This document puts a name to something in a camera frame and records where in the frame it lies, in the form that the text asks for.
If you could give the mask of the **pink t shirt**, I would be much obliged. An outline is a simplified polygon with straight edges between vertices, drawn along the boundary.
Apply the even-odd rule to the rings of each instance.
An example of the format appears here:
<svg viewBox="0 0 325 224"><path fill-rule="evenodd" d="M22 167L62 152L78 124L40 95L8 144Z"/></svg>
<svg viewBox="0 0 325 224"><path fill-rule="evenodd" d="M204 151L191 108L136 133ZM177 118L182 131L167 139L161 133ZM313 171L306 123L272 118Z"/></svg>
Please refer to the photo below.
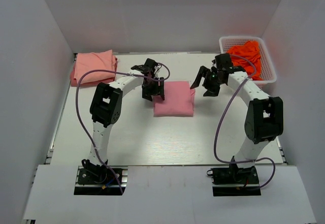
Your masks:
<svg viewBox="0 0 325 224"><path fill-rule="evenodd" d="M188 81L171 81L164 84L165 99L154 97L154 117L193 117L195 89Z"/></svg>

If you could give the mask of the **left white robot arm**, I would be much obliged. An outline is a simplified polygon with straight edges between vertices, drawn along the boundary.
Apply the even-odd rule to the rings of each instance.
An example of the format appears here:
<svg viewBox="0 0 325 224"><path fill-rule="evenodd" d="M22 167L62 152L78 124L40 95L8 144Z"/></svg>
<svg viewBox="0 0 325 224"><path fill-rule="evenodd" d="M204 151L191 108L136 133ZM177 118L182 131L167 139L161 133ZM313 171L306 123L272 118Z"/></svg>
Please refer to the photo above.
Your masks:
<svg viewBox="0 0 325 224"><path fill-rule="evenodd" d="M153 101L158 96L165 98L164 78L157 77L160 63L148 58L143 65L131 67L129 74L124 75L108 84L97 85L90 106L93 121L93 145L87 160L95 165L102 166L108 163L107 149L113 124L121 116L122 99L133 89L142 88L142 98Z"/></svg>

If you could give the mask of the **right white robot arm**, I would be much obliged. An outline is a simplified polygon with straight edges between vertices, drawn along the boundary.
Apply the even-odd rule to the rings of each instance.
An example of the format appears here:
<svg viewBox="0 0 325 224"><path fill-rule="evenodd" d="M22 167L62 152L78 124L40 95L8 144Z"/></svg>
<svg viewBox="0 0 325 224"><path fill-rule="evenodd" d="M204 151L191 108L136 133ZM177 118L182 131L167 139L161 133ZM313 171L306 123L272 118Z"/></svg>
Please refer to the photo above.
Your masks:
<svg viewBox="0 0 325 224"><path fill-rule="evenodd" d="M262 91L243 67L233 65L230 54L217 55L212 62L211 68L199 68L191 88L202 85L206 89L204 96L216 97L225 84L235 91L233 96L239 96L246 104L246 138L228 164L249 169L259 160L262 150L283 133L283 101Z"/></svg>

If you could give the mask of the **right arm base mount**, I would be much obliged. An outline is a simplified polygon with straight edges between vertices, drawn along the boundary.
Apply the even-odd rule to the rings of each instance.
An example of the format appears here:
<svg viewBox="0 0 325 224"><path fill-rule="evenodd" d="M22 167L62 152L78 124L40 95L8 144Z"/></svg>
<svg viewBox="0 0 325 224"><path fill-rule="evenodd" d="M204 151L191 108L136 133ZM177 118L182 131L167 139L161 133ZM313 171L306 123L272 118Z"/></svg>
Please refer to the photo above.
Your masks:
<svg viewBox="0 0 325 224"><path fill-rule="evenodd" d="M241 169L236 164L211 168L207 176L212 178L214 197L260 196L261 189L255 166Z"/></svg>

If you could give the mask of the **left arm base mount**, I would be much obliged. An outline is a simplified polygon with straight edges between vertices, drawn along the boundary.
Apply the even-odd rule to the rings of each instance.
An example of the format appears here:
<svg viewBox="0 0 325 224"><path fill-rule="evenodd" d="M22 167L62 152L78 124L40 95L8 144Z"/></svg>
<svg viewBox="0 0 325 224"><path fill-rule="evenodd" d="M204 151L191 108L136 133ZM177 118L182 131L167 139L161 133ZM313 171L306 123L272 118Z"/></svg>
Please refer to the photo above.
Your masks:
<svg viewBox="0 0 325 224"><path fill-rule="evenodd" d="M94 165L82 160L74 187L75 196L121 196L127 184L127 169Z"/></svg>

